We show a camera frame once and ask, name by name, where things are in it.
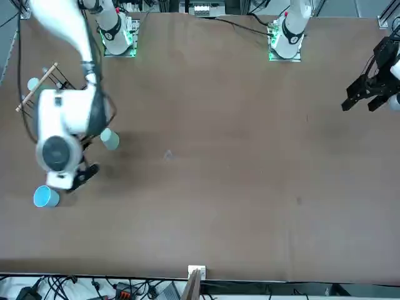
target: blue cup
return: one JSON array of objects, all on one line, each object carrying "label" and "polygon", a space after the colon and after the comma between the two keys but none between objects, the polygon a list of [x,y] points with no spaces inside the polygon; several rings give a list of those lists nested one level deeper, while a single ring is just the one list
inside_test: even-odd
[{"label": "blue cup", "polygon": [[39,186],[33,195],[33,203],[38,208],[53,208],[59,201],[60,195],[48,186]]}]

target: brown table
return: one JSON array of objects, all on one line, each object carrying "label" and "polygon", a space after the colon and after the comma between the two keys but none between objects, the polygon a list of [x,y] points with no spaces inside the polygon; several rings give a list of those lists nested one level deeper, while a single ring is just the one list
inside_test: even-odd
[{"label": "brown table", "polygon": [[[256,29],[251,17],[232,20]],[[136,59],[104,59],[121,147],[57,209],[17,105],[16,49],[1,87],[0,269],[213,279],[397,283],[400,114],[340,104],[384,32],[312,19],[303,62],[269,62],[266,38],[219,21],[150,14]],[[79,56],[23,22],[22,82]],[[165,159],[170,150],[172,159]]]}]

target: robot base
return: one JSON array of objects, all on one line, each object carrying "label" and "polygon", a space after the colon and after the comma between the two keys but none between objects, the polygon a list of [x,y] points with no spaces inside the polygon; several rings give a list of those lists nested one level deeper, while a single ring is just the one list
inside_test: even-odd
[{"label": "robot base", "polygon": [[269,61],[292,61],[292,62],[301,62],[301,44],[299,46],[299,51],[297,54],[291,59],[282,58],[279,56],[275,50],[272,48],[272,44],[275,43],[276,36],[279,34],[279,25],[278,20],[274,20],[270,26],[267,27],[267,32],[274,35],[274,37],[268,36],[268,60]]},{"label": "robot base", "polygon": [[[128,31],[126,31],[125,38],[128,39],[129,42],[132,42],[132,46],[126,49],[126,51],[120,55],[111,54],[107,48],[104,49],[104,57],[105,58],[134,58],[136,53],[138,52],[138,36],[139,36],[139,27],[140,20],[132,19],[128,17]],[[104,44],[104,36],[101,36],[102,43]]]}]

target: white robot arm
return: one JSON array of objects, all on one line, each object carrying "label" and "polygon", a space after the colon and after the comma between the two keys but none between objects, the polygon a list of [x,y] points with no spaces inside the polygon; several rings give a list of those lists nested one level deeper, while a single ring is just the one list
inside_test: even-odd
[{"label": "white robot arm", "polygon": [[291,0],[287,15],[280,16],[279,32],[272,48],[284,59],[293,58],[299,51],[304,29],[312,14],[310,0]]},{"label": "white robot arm", "polygon": [[120,55],[132,46],[132,41],[127,38],[131,17],[122,12],[117,14],[113,0],[78,0],[78,6],[94,15],[104,37],[104,45],[111,54]]},{"label": "white robot arm", "polygon": [[81,55],[85,90],[43,90],[36,108],[36,158],[47,171],[46,183],[71,189],[83,158],[80,136],[97,136],[107,126],[109,104],[101,89],[86,22],[76,0],[31,0],[38,21],[72,44]]}]

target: white bracket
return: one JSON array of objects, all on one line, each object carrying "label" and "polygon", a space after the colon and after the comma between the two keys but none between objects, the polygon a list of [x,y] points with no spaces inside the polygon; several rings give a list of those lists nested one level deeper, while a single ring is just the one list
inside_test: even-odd
[{"label": "white bracket", "polygon": [[379,29],[387,29],[387,28],[389,28],[388,22],[384,21],[383,23],[381,23],[381,21],[379,20],[379,16],[377,17],[377,23],[379,25]]},{"label": "white bracket", "polygon": [[192,272],[195,270],[200,270],[201,280],[206,280],[206,266],[187,266],[187,278],[189,278],[190,274],[192,274]]}]

